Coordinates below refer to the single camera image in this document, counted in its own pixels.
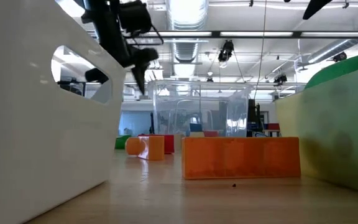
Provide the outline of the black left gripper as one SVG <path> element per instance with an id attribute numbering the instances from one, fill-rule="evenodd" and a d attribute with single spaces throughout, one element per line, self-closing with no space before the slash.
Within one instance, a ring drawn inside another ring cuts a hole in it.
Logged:
<path id="1" fill-rule="evenodd" d="M 99 44 L 122 67 L 130 67 L 140 92 L 145 94 L 145 71 L 153 60 L 158 59 L 158 52 L 152 48 L 138 49 L 132 57 L 129 54 L 126 41 L 121 34 L 117 10 L 119 1 L 83 0 L 85 13 L 81 16 L 84 24 L 92 22 L 95 27 Z M 87 82 L 103 84 L 109 80 L 100 69 L 92 68 L 85 72 Z"/>

